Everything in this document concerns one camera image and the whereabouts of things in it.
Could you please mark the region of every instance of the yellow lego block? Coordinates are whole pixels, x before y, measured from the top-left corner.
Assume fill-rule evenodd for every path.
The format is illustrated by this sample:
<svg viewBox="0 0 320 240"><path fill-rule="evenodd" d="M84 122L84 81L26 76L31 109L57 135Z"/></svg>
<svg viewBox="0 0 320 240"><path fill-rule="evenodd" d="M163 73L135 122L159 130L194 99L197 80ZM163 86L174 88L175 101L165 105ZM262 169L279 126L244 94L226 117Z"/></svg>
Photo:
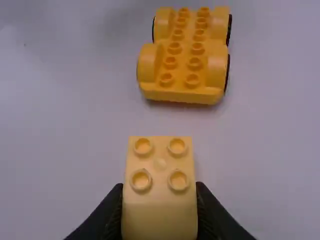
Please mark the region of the yellow lego block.
<svg viewBox="0 0 320 240"><path fill-rule="evenodd" d="M213 105L224 95L230 57L228 7L157 10L154 44L145 44L137 80L147 99Z"/></svg>
<svg viewBox="0 0 320 240"><path fill-rule="evenodd" d="M191 137L129 138L121 231L124 240L197 238Z"/></svg>

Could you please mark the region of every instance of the black wheel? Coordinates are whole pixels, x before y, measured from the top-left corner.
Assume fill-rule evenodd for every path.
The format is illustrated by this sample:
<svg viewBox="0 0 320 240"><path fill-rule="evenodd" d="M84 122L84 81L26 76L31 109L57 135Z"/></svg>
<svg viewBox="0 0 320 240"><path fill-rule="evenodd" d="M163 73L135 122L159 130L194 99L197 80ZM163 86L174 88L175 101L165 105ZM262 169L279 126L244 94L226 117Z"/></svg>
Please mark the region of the black wheel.
<svg viewBox="0 0 320 240"><path fill-rule="evenodd" d="M229 69L230 69L230 54L228 54L228 63L226 66L226 76L225 76L225 84L224 84L224 93L226 93L228 80L229 80Z"/></svg>
<svg viewBox="0 0 320 240"><path fill-rule="evenodd" d="M229 46L230 34L231 34L231 26L232 26L232 14L229 14L229 22L228 22L228 33L226 34L226 45Z"/></svg>
<svg viewBox="0 0 320 240"><path fill-rule="evenodd" d="M155 16L153 17L153 20L152 20L152 42L155 43L155 32L154 32L154 29L155 29Z"/></svg>

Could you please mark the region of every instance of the yellow plastic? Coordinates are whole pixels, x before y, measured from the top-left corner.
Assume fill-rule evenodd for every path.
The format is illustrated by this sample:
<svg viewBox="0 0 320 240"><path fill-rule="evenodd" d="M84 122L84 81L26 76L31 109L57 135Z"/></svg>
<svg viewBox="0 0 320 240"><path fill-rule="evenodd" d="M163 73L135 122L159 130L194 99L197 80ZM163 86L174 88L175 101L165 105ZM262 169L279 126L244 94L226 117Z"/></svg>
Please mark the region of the yellow plastic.
<svg viewBox="0 0 320 240"><path fill-rule="evenodd" d="M154 44L145 44L137 80L145 98L213 105L224 95L228 72L229 8L159 8Z"/></svg>
<svg viewBox="0 0 320 240"><path fill-rule="evenodd" d="M195 240L198 217L191 137L131 136L122 201L124 240Z"/></svg>

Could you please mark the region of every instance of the yellow toy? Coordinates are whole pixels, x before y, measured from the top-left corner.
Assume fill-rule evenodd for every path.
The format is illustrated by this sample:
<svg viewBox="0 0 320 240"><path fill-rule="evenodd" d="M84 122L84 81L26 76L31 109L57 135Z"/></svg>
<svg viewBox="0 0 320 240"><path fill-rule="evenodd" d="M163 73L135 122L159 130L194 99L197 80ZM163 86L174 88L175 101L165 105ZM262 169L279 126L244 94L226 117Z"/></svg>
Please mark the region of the yellow toy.
<svg viewBox="0 0 320 240"><path fill-rule="evenodd" d="M226 90L232 17L228 7L157 10L152 38L137 62L145 98L213 105Z"/></svg>
<svg viewBox="0 0 320 240"><path fill-rule="evenodd" d="M191 137L129 138L121 231L124 240L197 238Z"/></svg>

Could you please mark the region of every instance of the toy wheel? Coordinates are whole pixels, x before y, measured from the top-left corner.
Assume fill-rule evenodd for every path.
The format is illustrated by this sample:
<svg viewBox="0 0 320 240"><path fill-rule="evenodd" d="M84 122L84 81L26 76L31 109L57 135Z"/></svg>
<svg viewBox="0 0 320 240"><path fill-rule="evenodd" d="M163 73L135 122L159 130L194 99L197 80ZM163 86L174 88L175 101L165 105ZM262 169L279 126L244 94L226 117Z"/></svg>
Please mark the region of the toy wheel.
<svg viewBox="0 0 320 240"><path fill-rule="evenodd" d="M226 45L229 46L229 40L231 35L231 26L232 26L232 14L229 14L229 22L228 22L228 32L226 34Z"/></svg>
<svg viewBox="0 0 320 240"><path fill-rule="evenodd" d="M163 47L159 44L147 43L143 45L136 64L136 78L139 83L155 81L162 62Z"/></svg>
<svg viewBox="0 0 320 240"><path fill-rule="evenodd" d="M224 93L226 93L228 80L229 80L229 70L230 70L230 54L228 54L228 62L226 66L226 75L225 75L225 84L224 84Z"/></svg>
<svg viewBox="0 0 320 240"><path fill-rule="evenodd" d="M206 86L221 90L224 93L228 85L230 56L228 47L220 40L213 40L208 54Z"/></svg>
<svg viewBox="0 0 320 240"><path fill-rule="evenodd" d="M172 7L161 7L156 11L152 25L153 42L167 38L174 26L175 11Z"/></svg>
<svg viewBox="0 0 320 240"><path fill-rule="evenodd" d="M155 43L155 16L153 17L152 20L152 42Z"/></svg>

